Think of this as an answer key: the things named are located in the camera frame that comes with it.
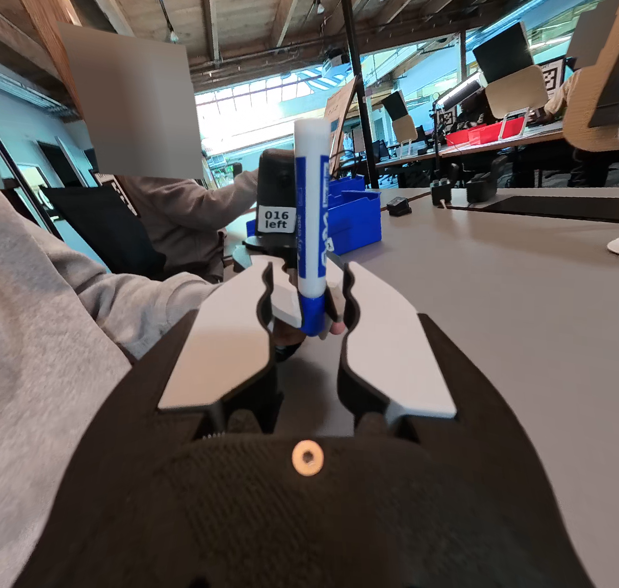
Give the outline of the black desk lamp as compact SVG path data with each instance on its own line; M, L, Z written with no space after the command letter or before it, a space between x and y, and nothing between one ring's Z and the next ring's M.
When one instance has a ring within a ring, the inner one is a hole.
M461 81L457 86L453 87L449 91L439 95L432 104L432 116L434 121L433 130L433 146L435 151L435 164L433 175L431 176L431 183L439 182L441 179L441 166L440 166L440 147L439 147L439 114L445 109L450 110L454 106L460 104L463 100L473 95L478 89L483 88L485 77L483 72L477 73L467 77Z

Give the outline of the black fabric chair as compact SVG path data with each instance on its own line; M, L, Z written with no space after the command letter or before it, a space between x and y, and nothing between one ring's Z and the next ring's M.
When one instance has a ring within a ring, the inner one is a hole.
M164 279L166 257L153 248L141 221L112 187L42 192L113 274Z

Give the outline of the blue whiteboard marker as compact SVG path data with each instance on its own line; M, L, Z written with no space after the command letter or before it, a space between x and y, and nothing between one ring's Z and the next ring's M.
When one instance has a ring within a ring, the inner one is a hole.
M324 339L333 323L326 312L330 125L299 119L293 135L301 331Z

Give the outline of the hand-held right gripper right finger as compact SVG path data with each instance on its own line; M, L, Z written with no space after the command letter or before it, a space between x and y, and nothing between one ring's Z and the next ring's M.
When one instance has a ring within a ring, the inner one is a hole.
M406 416L457 414L415 306L357 262L344 270L343 339L337 395L355 424L370 413L387 425Z

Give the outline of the small red plastic bin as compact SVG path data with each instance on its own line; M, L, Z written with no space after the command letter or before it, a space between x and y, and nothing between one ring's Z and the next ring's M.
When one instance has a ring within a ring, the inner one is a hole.
M475 127L465 128L445 136L448 147L461 147L463 145L479 145L481 139L481 130L486 125L478 125Z

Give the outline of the person's grey sweatshirt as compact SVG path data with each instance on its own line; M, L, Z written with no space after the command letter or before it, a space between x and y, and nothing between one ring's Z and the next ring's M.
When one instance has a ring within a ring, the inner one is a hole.
M129 370L121 327L144 284L1 200L1 587L19 576L75 446Z

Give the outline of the wooden support post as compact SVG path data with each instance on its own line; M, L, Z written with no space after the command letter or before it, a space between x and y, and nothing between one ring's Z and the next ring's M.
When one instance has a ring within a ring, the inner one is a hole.
M20 0L42 40L61 81L68 90L77 112L84 118L82 104L74 82L59 24L81 26L71 0Z

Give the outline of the large black charging dock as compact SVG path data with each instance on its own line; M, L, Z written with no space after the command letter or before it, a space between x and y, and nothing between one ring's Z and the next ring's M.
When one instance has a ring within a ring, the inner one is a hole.
M508 165L506 155L496 157L485 174L476 174L466 183L468 205L485 203L496 195L498 180L504 176Z

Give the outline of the large red plastic bin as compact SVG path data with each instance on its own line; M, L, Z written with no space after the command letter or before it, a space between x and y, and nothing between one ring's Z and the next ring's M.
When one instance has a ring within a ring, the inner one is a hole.
M468 142L470 145L484 145L499 140L519 136L521 134L525 117L514 117L507 121L499 121L491 125L479 125L468 129Z

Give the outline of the black metal pole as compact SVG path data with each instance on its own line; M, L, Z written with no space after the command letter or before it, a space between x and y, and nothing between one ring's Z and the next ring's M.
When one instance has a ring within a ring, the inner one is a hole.
M341 0L341 5L345 25L345 34L349 47L350 62L352 64L352 72L355 81L354 87L357 96L361 131L365 144L369 183L372 189L379 189L378 172L376 169L376 161L373 152L373 139L371 135L371 126L367 108L367 97L365 95L365 87L363 84L359 45L354 24L352 0Z

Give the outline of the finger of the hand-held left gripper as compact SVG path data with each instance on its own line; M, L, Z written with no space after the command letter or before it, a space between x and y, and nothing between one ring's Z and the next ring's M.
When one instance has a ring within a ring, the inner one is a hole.
M326 254L326 313L333 322L344 321L344 266L334 253Z
M249 255L238 261L243 269L272 267L272 292L270 302L273 316L290 327L301 329L303 314L297 287L291 282L288 266L284 259L270 255Z

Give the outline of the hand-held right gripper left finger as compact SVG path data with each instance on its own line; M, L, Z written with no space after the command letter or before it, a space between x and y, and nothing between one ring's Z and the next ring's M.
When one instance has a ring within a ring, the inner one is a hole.
M213 431L249 410L273 432L283 395L277 380L273 264L242 271L202 302L159 399L163 413L203 413Z

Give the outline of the large beige-backed monitor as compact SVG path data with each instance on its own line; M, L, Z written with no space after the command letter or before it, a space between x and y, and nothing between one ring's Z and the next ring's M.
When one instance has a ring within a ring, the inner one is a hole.
M484 76L485 95L496 119L546 104L544 75L534 64L522 22L478 45L473 53Z

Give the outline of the tagged blue plastic bin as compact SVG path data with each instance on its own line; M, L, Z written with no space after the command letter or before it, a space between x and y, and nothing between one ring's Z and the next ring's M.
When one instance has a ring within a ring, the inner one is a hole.
M325 257L331 251L345 254L381 240L380 193L342 190L329 195L321 209L306 208L301 197L297 209L297 188L259 197L256 219L247 223L244 244L257 250L294 248L302 260Z

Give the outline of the small black charging dock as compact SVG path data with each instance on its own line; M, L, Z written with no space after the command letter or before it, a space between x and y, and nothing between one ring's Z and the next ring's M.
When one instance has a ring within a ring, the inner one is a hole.
M433 179L430 182L431 202L433 206L444 207L452 201L452 190L460 181L460 165L451 163L446 173L441 169L435 169Z

